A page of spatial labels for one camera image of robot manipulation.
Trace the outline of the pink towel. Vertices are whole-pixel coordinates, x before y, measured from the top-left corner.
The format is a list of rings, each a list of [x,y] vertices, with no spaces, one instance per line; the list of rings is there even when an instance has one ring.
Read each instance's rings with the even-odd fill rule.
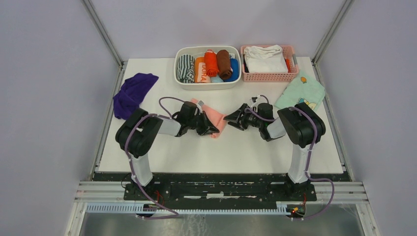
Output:
[[[208,119],[210,120],[210,122],[212,124],[214,124],[214,126],[219,130],[219,132],[217,133],[213,133],[210,136],[213,139],[219,138],[220,135],[222,134],[223,130],[225,129],[227,122],[226,120],[224,120],[224,117],[226,116],[225,114],[222,114],[220,112],[218,112],[217,110],[211,108],[210,106],[206,105],[203,101],[192,98],[191,102],[195,103],[195,104],[199,104],[202,108],[202,110],[206,113],[206,115],[208,116]]]

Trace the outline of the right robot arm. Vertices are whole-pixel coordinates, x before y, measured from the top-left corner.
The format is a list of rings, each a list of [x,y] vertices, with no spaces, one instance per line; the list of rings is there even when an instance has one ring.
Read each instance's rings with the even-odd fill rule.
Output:
[[[293,144],[291,165],[287,172],[289,184],[284,187],[284,195],[291,201],[298,200],[304,189],[301,184],[310,182],[309,166],[312,149],[326,133],[323,120],[305,103],[277,111],[273,116],[273,106],[260,103],[250,107],[242,104],[236,111],[226,115],[224,120],[239,130],[256,127],[263,140],[270,142],[285,135]]]

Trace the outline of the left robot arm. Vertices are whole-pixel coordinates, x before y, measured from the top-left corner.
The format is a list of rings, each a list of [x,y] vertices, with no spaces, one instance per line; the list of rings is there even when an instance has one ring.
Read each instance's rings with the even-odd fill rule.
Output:
[[[219,133],[220,130],[209,120],[201,103],[185,101],[181,109],[167,118],[150,114],[138,108],[118,129],[115,140],[125,151],[132,172],[132,180],[138,184],[136,194],[143,200],[154,196],[155,188],[150,183],[153,174],[150,170],[148,152],[157,135],[181,137],[188,130],[206,136]]]

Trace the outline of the light blue rolled towel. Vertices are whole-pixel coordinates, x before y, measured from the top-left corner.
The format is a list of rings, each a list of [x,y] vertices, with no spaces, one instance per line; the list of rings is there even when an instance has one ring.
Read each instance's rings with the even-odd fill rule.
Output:
[[[210,80],[211,80],[211,83],[222,83],[223,82],[223,80],[218,75],[215,76],[215,77],[211,77]]]

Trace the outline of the brown rolled towel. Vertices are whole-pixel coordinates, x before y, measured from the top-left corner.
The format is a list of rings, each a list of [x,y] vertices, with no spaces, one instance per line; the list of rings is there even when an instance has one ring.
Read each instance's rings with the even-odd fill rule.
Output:
[[[224,81],[231,77],[232,69],[231,69],[231,61],[229,57],[229,52],[227,50],[220,50],[216,54],[217,60],[217,67],[218,67],[218,75]]]

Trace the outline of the orange white lettered rolled towel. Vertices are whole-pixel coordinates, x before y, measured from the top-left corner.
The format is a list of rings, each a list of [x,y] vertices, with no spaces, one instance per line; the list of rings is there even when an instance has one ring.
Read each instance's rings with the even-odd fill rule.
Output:
[[[195,83],[211,83],[211,77],[207,74],[207,67],[204,57],[198,57],[194,63]]]

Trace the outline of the dark blue rolled towel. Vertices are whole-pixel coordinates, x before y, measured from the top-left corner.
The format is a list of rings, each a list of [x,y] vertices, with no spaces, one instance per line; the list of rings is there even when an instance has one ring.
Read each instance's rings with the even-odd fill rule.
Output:
[[[239,70],[239,62],[237,59],[233,59],[230,58],[230,63],[231,63],[231,70],[232,70],[232,74],[230,76],[229,79],[224,80],[224,82],[233,82],[236,81],[240,75],[240,70]]]

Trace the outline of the red orange rolled towel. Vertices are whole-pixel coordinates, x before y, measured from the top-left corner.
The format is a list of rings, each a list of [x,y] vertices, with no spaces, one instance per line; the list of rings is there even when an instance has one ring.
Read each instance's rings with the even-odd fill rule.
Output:
[[[215,77],[219,73],[218,65],[217,65],[217,55],[216,53],[209,49],[205,52],[204,55],[205,64],[206,64],[206,71],[207,75],[210,77]]]

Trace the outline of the white plastic tub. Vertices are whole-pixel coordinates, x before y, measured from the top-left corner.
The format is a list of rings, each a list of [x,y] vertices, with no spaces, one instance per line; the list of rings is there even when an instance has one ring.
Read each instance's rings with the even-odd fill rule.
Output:
[[[182,55],[189,54],[196,58],[197,56],[203,56],[207,50],[213,50],[217,53],[220,50],[227,50],[229,54],[232,55],[232,58],[235,58],[238,63],[238,78],[232,82],[222,82],[222,83],[182,83],[179,81],[178,75],[178,65],[179,65],[179,58]],[[228,45],[210,45],[210,46],[192,46],[192,47],[185,47],[179,49],[176,53],[175,60],[174,60],[174,81],[184,90],[222,90],[222,89],[231,89],[236,86],[239,82],[242,81],[241,75],[242,69],[242,58],[241,54],[237,48]]]

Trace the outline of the green white striped rolled towel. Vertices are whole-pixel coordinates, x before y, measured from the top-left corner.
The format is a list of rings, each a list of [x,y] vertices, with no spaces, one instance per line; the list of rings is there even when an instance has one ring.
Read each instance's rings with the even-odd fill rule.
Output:
[[[195,81],[195,58],[190,54],[181,55],[176,65],[177,80],[184,84],[191,84]]]

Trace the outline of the white cloth in basket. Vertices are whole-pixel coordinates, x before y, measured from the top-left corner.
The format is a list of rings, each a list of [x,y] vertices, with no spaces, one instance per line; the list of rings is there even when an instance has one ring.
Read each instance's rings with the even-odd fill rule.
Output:
[[[288,67],[279,45],[249,46],[243,50],[249,73],[288,73]]]

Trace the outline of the mint green cartoon towel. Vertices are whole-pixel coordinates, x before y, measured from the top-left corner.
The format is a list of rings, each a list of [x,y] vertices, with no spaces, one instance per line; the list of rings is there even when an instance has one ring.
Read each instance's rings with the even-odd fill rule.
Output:
[[[316,80],[315,76],[308,75],[301,70],[287,85],[274,106],[283,109],[305,103],[313,111],[317,111],[325,94],[325,88]]]

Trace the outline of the purple towel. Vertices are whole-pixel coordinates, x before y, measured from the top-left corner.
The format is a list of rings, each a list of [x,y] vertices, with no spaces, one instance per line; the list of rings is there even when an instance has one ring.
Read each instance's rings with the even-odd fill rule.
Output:
[[[158,79],[158,76],[151,73],[137,73],[126,79],[113,97],[115,118],[127,120],[140,107],[145,96]]]

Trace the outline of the pink plastic basket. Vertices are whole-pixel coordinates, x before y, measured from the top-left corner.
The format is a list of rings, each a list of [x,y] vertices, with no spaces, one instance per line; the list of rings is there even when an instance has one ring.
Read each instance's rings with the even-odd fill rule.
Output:
[[[243,55],[243,50],[247,46],[241,46],[241,58],[242,58],[242,75],[245,82],[290,82],[299,73],[299,66],[293,46],[279,45],[283,48],[283,55],[286,65],[288,67],[288,73],[249,73],[246,66],[246,62]]]

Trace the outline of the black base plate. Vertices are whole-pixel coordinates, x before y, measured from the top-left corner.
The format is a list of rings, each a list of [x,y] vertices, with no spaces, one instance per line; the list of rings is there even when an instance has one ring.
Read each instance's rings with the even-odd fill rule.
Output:
[[[130,173],[96,173],[93,181],[118,182],[127,201],[155,202],[175,210],[273,209],[277,202],[315,202],[318,183],[293,188],[285,174],[156,173],[141,191]]]

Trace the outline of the aluminium rail front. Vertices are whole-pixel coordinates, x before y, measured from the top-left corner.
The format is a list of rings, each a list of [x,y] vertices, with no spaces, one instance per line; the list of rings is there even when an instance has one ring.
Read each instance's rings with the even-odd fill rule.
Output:
[[[300,197],[285,200],[278,197],[277,191],[269,190],[262,194],[232,194],[220,191],[186,195],[179,191],[180,196],[174,196],[173,189],[162,190],[154,200],[169,208],[166,211],[147,199],[129,199],[128,190],[118,182],[88,182],[79,184],[75,203],[84,211],[93,213],[133,213],[179,215],[185,214],[249,214],[249,215],[289,215],[294,208],[302,205],[324,207],[327,203],[333,205],[364,205],[369,202],[364,186],[360,182],[336,182],[334,187],[326,182],[313,184],[313,190]]]

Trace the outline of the aluminium frame post right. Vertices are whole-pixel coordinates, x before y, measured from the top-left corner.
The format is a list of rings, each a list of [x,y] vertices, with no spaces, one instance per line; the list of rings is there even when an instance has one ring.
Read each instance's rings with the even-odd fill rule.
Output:
[[[352,5],[354,4],[354,2],[355,2],[354,0],[344,0],[342,2],[341,6],[337,10],[334,18],[332,19],[328,29],[326,30],[324,36],[322,37],[322,39],[321,39],[313,57],[311,59],[311,62],[312,62],[313,66],[317,66],[318,63],[321,61],[322,57],[324,56],[324,53],[325,53],[326,49],[328,48],[330,42],[334,38],[337,30],[341,26],[344,18],[348,14],[348,12],[349,12],[350,8],[352,7]]]

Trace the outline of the aluminium frame post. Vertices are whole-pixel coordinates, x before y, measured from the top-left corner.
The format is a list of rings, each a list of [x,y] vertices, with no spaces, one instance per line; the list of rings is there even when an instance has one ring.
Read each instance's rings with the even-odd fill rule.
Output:
[[[324,56],[324,53],[325,53],[326,49],[328,48],[330,42],[334,38],[337,30],[341,26],[344,18],[348,14],[348,12],[349,12],[350,8],[352,7],[352,5],[354,4],[354,2],[355,2],[354,0],[344,0],[342,2],[341,6],[337,10],[334,18],[332,19],[328,29],[326,30],[324,36],[322,37],[322,39],[321,39],[313,57],[311,59],[311,62],[312,62],[313,66],[317,66],[318,63],[321,61],[322,57]]]
[[[112,58],[116,62],[118,66],[123,66],[123,59],[121,58],[120,54],[118,53],[110,35],[108,34],[105,25],[102,23],[97,11],[94,7],[94,4],[91,0],[81,0],[81,3],[84,5],[86,12],[88,13],[89,17],[91,18],[95,28],[97,29],[100,37],[102,38],[105,46],[109,50]]]

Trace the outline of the aluminium frame post left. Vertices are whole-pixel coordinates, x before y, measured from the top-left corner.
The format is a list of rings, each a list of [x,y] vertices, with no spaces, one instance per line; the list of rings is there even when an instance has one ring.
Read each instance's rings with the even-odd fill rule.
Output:
[[[105,25],[102,23],[97,11],[94,7],[94,4],[91,0],[81,0],[81,3],[84,5],[86,12],[88,13],[89,17],[91,18],[95,28],[97,29],[100,37],[102,38],[105,46],[109,50],[112,58],[116,62],[118,66],[123,66],[123,59],[121,58],[120,54],[118,53],[110,35],[108,34]]]

